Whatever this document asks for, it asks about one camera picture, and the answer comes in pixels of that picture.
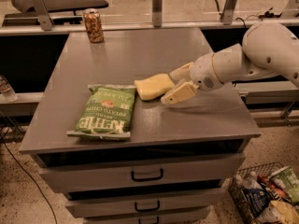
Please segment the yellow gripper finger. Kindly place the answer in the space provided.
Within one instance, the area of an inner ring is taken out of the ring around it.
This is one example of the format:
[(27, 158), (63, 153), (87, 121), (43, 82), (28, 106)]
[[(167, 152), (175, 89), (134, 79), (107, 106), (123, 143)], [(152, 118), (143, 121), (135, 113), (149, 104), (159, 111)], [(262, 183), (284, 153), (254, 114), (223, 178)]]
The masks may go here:
[(181, 80), (172, 90), (168, 91), (161, 101), (164, 105), (174, 105), (195, 96), (198, 86), (192, 81)]
[(190, 69), (193, 66), (193, 62), (186, 63), (182, 65), (180, 68), (173, 70), (169, 76), (174, 79), (175, 81), (180, 81), (185, 79), (187, 81), (190, 80)]

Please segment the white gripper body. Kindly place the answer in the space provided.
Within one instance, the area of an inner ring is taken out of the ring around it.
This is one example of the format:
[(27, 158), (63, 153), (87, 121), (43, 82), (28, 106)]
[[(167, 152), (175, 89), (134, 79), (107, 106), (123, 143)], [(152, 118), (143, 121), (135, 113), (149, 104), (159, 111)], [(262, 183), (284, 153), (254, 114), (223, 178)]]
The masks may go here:
[(198, 58), (189, 69), (190, 79), (202, 91), (214, 91), (223, 86), (216, 76), (213, 67), (214, 53)]

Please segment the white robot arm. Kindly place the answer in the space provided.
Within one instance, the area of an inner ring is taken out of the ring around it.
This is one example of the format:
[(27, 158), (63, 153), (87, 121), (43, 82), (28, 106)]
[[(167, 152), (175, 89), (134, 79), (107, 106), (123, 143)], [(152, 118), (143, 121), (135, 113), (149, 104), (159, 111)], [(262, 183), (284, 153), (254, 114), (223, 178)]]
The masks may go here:
[(283, 76), (299, 88), (299, 39), (280, 23), (252, 25), (240, 44), (211, 52), (172, 71), (176, 82), (161, 101), (174, 105), (198, 91), (213, 91), (233, 81)]

